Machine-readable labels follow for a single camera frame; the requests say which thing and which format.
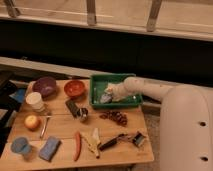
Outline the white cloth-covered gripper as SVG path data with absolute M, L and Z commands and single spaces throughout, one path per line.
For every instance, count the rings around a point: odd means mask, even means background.
M 114 101 L 120 101 L 128 96 L 123 83 L 109 83 L 105 92 L 111 94 Z

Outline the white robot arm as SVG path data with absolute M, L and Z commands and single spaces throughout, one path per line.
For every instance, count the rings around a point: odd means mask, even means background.
M 213 90 L 140 77 L 109 83 L 114 101 L 142 94 L 161 102 L 160 171 L 213 171 Z

